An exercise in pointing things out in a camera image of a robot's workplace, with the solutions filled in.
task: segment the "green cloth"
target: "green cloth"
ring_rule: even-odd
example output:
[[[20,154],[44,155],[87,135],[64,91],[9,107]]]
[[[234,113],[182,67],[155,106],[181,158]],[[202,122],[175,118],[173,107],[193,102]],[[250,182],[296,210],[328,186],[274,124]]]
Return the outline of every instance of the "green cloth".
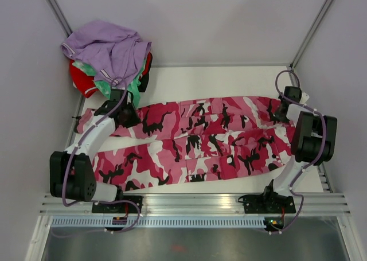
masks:
[[[140,92],[139,92],[138,86],[141,84],[141,82],[140,82],[139,78],[140,78],[140,75],[142,74],[142,72],[145,69],[145,63],[146,63],[146,60],[144,60],[143,67],[140,69],[138,75],[133,79],[133,81],[127,87],[127,90],[129,92],[131,92],[132,95],[134,96],[134,99],[133,99],[132,102],[133,102],[135,107],[137,107],[139,102],[140,102]],[[98,90],[101,91],[101,93],[107,99],[110,99],[110,94],[111,94],[111,85],[110,84],[108,84],[104,80],[94,81],[94,84],[96,85]]]
[[[79,70],[83,71],[87,76],[96,76],[97,72],[94,70],[92,66],[90,66],[87,63],[83,63],[81,61],[75,61],[73,63],[73,66],[75,68],[78,68]]]
[[[134,96],[134,100],[132,101],[134,103],[134,106],[137,107],[140,102],[140,92],[138,89],[138,86],[141,84],[139,81],[140,75],[145,70],[145,63],[146,59],[143,62],[143,67],[140,69],[138,75],[133,79],[133,81],[129,84],[127,87],[127,90],[132,93]],[[87,63],[83,63],[81,61],[75,61],[73,63],[73,66],[78,68],[79,70],[83,71],[87,76],[96,76],[97,72],[94,70],[92,66],[90,66]],[[98,88],[99,91],[107,98],[110,99],[110,93],[111,93],[111,85],[108,84],[104,80],[94,81],[94,84]]]

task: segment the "purple cloth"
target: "purple cloth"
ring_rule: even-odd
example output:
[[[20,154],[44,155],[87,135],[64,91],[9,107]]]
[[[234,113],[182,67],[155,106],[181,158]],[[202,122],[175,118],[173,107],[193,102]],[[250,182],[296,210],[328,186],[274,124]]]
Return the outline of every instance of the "purple cloth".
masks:
[[[142,41],[134,30],[96,20],[73,32],[61,44],[61,49],[68,58],[95,68],[94,80],[110,84],[112,79],[122,77],[130,84],[143,67],[150,45],[151,42]]]

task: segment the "table surface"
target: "table surface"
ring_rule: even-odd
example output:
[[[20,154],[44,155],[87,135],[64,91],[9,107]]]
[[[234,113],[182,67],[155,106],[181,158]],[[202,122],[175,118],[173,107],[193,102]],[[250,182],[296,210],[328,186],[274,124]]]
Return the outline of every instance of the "table surface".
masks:
[[[275,89],[276,75],[285,70],[285,66],[267,67],[179,67],[151,68],[147,91],[142,93],[140,107],[160,103],[224,96],[268,96],[277,98]],[[291,85],[288,74],[279,79],[279,88]],[[82,113],[87,108],[98,108],[106,98],[99,92],[83,105]],[[114,150],[133,145],[149,143],[151,139],[108,138],[100,151]],[[270,181],[277,177],[284,167],[272,172],[211,182],[194,182],[140,189],[142,193],[261,193]],[[296,192],[323,192],[317,168],[313,168]]]

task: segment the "pants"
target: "pants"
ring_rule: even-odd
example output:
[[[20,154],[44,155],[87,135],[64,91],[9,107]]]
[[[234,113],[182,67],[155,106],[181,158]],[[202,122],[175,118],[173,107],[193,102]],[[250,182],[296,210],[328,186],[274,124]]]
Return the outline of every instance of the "pants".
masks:
[[[118,127],[117,137],[158,141],[97,153],[98,181],[123,190],[183,182],[254,176],[283,166],[290,158],[294,127],[274,117],[277,99],[232,97],[158,103],[140,108],[142,123]],[[75,131],[93,117],[86,110]]]

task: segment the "white wall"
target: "white wall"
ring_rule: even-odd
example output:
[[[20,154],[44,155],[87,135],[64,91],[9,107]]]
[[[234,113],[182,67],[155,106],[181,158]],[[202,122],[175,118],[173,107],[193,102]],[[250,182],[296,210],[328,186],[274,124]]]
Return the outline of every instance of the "white wall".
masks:
[[[296,67],[320,111],[338,118],[332,182],[367,245],[367,1],[336,0]]]
[[[57,0],[72,29],[100,18],[151,40],[154,65],[287,65],[324,0]]]
[[[45,0],[0,0],[0,22],[0,259],[20,261],[78,94],[58,47],[65,35]]]

